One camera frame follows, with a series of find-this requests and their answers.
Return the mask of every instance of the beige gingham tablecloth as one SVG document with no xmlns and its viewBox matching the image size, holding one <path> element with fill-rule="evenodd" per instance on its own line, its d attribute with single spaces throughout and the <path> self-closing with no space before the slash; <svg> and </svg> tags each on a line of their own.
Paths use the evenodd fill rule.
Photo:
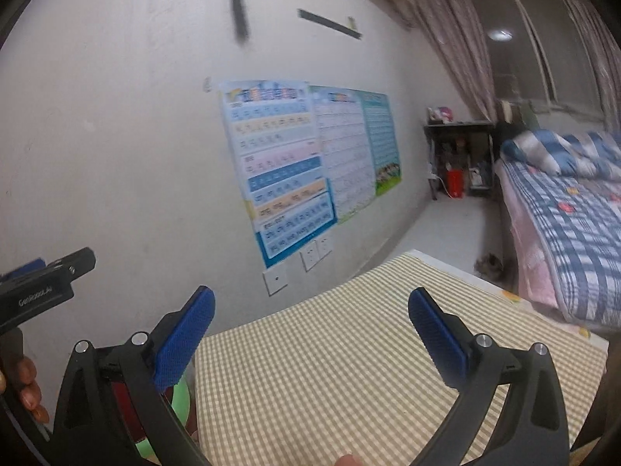
<svg viewBox="0 0 621 466">
<path fill-rule="evenodd" d="M 548 345 L 577 436 L 606 354 L 578 335 L 403 255 L 253 323 L 206 337 L 196 352 L 201 448 L 213 466 L 331 466 L 353 452 L 369 466 L 408 466 L 457 397 L 408 317 L 412 289 L 499 345 Z M 466 460 L 498 419 L 496 396 Z"/>
</svg>

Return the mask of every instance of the bed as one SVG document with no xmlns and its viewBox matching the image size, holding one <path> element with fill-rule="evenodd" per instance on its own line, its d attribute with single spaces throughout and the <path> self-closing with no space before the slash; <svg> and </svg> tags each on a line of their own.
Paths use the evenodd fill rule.
<svg viewBox="0 0 621 466">
<path fill-rule="evenodd" d="M 567 322 L 621 329 L 621 151 L 610 137 L 527 132 L 496 164 L 518 294 Z"/>
<path fill-rule="evenodd" d="M 452 406 L 408 318 L 425 286 L 439 305 L 501 345 L 550 348 L 570 441 L 582 427 L 607 342 L 558 327 L 529 303 L 420 253 L 406 253 L 272 316 L 206 337 L 196 360 L 201 449 L 214 466 L 331 466 L 355 453 L 373 466 L 407 465 Z M 485 448 L 501 386 L 468 459 Z"/>
</svg>

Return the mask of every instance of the black desk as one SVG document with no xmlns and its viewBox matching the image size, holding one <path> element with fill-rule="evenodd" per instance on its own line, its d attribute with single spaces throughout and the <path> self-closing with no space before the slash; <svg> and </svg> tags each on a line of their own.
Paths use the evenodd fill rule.
<svg viewBox="0 0 621 466">
<path fill-rule="evenodd" d="M 493 133 L 496 125 L 491 121 L 467 121 L 467 122 L 449 122 L 446 124 L 427 124 L 424 126 L 425 136 L 427 137 L 428 142 L 434 143 L 433 146 L 430 145 L 431 148 L 434 149 L 434 155 L 430 156 L 431 159 L 434 160 L 432 164 L 437 163 L 437 154 L 440 149 L 438 145 L 440 141 L 446 141 L 449 138 L 454 138 L 458 135 L 469 135 L 471 133 L 487 133 L 488 143 L 489 143 L 489 159 L 490 164 L 493 166 L 494 164 L 494 140 Z M 429 188 L 431 188 L 431 194 L 434 200 L 437 199 L 435 195 L 433 178 L 429 177 Z M 492 172 L 492 185 L 494 183 L 494 173 Z M 482 186 L 482 187 L 471 187 L 471 190 L 478 191 L 489 191 L 492 187 Z"/>
</svg>

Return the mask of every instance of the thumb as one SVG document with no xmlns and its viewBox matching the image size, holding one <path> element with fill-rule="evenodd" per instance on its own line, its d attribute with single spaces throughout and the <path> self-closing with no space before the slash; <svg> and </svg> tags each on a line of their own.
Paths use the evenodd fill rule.
<svg viewBox="0 0 621 466">
<path fill-rule="evenodd" d="M 334 466 L 364 466 L 362 461 L 351 454 L 341 457 Z"/>
</svg>

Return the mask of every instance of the finger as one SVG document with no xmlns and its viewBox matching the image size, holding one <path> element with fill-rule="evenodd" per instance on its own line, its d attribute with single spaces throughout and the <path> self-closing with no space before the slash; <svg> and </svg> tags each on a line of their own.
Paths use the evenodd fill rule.
<svg viewBox="0 0 621 466">
<path fill-rule="evenodd" d="M 32 411 L 32 416 L 35 417 L 35 420 L 41 424 L 48 424 L 50 421 L 50 414 L 48 414 L 45 406 L 37 406 Z"/>
<path fill-rule="evenodd" d="M 348 456 L 341 457 L 334 466 L 363 466 L 360 459 L 352 456 L 351 454 Z"/>
<path fill-rule="evenodd" d="M 41 403 L 41 388 L 33 382 L 24 387 L 19 393 L 22 404 L 27 410 L 34 410 Z"/>
<path fill-rule="evenodd" d="M 17 376 L 19 381 L 25 385 L 30 385 L 36 378 L 36 366 L 35 363 L 28 357 L 24 357 L 19 363 L 17 363 Z"/>
</svg>

